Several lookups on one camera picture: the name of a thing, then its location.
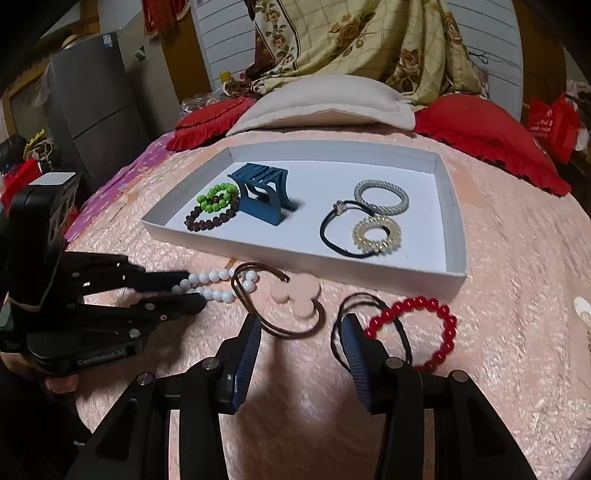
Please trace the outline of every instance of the plastic bag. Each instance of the plastic bag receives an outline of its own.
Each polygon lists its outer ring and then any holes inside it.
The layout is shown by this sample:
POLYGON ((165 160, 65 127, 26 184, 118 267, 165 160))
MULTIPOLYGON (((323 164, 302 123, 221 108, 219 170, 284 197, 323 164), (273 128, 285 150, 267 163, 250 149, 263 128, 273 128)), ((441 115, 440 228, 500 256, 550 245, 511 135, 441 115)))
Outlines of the plastic bag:
POLYGON ((47 71, 49 69, 49 65, 46 67, 45 71, 37 80, 35 84, 35 95, 33 96, 33 100, 31 102, 31 106, 35 108, 42 107, 50 95, 49 84, 47 81, 47 71))
POLYGON ((579 126, 579 115, 564 94, 552 105, 532 97, 527 129, 553 160, 564 164, 570 161, 579 126))
POLYGON ((574 146, 574 149, 577 152, 587 153, 587 146, 589 145, 589 131, 583 127, 579 128, 579 133, 577 134, 577 143, 574 146))
POLYGON ((232 99, 232 97, 226 95, 223 89, 221 88, 218 88, 212 93, 208 93, 206 95, 198 95, 193 98, 185 98, 185 100, 183 100, 183 103, 181 103, 181 112, 179 118, 184 118, 191 112, 199 110, 204 106, 211 105, 212 103, 224 102, 230 99, 232 99))

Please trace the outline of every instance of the refrigerator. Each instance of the refrigerator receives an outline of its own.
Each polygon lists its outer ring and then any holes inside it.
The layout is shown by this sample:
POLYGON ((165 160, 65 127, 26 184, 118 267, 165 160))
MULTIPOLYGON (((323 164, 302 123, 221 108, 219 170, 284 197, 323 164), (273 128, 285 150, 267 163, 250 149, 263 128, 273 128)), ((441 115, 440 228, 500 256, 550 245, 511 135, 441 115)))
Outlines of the refrigerator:
POLYGON ((61 166, 80 172, 81 205, 148 146, 115 33, 80 37, 53 54, 44 104, 61 166))

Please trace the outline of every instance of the floral curtain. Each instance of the floral curtain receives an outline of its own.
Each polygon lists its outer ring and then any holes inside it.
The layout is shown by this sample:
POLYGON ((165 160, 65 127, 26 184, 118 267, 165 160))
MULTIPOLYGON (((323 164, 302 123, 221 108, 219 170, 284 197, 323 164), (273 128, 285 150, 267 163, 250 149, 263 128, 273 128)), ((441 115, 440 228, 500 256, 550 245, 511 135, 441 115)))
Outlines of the floral curtain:
POLYGON ((246 0, 255 62, 243 82, 264 95, 305 75, 380 80, 428 104, 445 92, 480 93, 478 70, 445 0, 246 0))

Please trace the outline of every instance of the pink bedspread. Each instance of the pink bedspread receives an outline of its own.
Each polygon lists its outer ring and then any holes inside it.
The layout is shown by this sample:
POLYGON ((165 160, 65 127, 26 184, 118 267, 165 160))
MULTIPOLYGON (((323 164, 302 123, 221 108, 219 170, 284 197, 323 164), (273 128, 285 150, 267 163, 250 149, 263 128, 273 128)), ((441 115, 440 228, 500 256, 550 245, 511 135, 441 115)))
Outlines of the pink bedspread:
MULTIPOLYGON (((297 138, 388 142, 442 156, 465 223, 469 275, 451 303, 459 319, 456 349, 438 374, 467 371, 538 478, 568 478, 591 443, 590 337, 573 308, 577 296, 591 300, 591 222, 570 195, 553 197, 452 148, 391 127, 247 132, 168 157, 133 182, 127 200, 107 207, 71 249, 127 254, 149 270, 221 268, 228 259, 152 240, 140 218, 228 145, 297 138)), ((322 281, 328 321, 313 338, 289 342, 263 334, 246 403, 235 417, 220 420, 231 479, 372 478, 383 418, 365 413, 329 348, 337 305, 356 290, 322 281)), ((92 301, 124 303, 133 295, 103 293, 92 301)), ((296 322, 288 307, 270 300, 268 276, 262 276, 253 299, 279 325, 296 322)), ((371 313, 364 312, 364 322, 371 313)), ((84 372, 77 399, 81 418, 94 429, 137 373, 185 371, 235 335, 244 317, 237 301, 210 302, 196 318, 160 326, 146 355, 84 372)), ((402 321, 415 360, 423 362, 439 345, 439 321, 427 313, 402 321)), ((391 355, 402 354, 393 327, 379 338, 391 355)), ((173 416, 170 478, 178 478, 177 421, 173 416)))

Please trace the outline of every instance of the beige pillow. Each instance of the beige pillow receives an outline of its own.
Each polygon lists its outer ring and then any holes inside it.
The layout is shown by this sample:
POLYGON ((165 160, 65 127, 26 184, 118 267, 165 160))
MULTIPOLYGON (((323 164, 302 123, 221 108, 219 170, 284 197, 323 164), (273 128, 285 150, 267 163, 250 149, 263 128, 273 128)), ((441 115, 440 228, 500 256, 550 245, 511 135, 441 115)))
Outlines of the beige pillow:
POLYGON ((265 95, 226 135, 253 128, 376 122, 413 130, 414 113, 400 93, 377 80, 353 75, 314 75, 265 95))

